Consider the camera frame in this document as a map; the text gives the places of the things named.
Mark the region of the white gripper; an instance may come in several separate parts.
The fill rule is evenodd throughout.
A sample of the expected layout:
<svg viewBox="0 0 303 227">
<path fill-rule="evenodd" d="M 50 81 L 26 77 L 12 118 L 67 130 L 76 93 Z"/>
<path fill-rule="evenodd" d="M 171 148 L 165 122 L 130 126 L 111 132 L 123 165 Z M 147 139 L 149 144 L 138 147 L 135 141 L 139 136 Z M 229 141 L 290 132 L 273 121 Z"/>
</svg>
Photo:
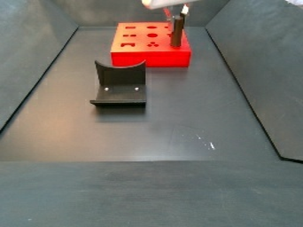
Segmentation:
<svg viewBox="0 0 303 227">
<path fill-rule="evenodd" d="M 165 8 L 169 6 L 175 6 L 178 4 L 183 4 L 183 8 L 181 11 L 181 16 L 186 17 L 190 11 L 189 3 L 197 2 L 198 0 L 142 0 L 142 4 L 146 8 L 155 10 L 159 8 Z"/>
</svg>

